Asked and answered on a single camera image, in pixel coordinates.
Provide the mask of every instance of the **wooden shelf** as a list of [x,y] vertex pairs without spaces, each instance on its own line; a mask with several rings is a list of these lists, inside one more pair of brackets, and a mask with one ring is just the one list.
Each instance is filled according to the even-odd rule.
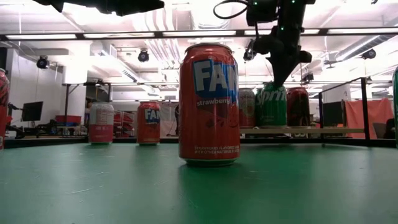
[[363,128],[264,128],[241,129],[241,134],[347,134],[364,133]]

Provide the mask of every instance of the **green table surface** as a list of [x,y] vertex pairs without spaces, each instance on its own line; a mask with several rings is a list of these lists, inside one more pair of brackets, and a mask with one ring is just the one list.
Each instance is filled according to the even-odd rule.
[[0,223],[398,223],[398,150],[242,145],[188,167],[177,144],[6,149]]

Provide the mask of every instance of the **computer monitor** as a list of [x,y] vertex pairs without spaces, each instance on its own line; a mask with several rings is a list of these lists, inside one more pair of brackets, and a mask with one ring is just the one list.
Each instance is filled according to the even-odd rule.
[[22,109],[23,121],[40,121],[42,119],[43,101],[34,103],[24,103]]

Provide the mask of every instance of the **white can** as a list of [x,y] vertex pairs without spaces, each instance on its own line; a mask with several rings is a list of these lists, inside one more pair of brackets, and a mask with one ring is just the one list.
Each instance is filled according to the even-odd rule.
[[90,143],[111,143],[113,141],[114,109],[110,103],[94,102],[90,108],[88,139]]

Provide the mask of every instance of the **red soda can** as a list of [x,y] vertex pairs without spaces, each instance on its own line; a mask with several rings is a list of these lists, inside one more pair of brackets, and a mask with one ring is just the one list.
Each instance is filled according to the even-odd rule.
[[180,157],[225,166],[239,157],[238,68],[221,44],[196,44],[180,66]]
[[88,139],[92,144],[109,144],[113,141],[113,106],[105,102],[94,102],[90,108]]
[[256,96],[250,88],[239,89],[239,125],[241,128],[253,128],[256,125],[254,110]]
[[158,102],[141,102],[137,112],[137,143],[160,142],[160,106]]
[[304,87],[289,88],[287,90],[287,125],[309,126],[310,100]]
[[0,150],[4,149],[6,136],[8,98],[10,82],[6,76],[6,71],[0,68]]

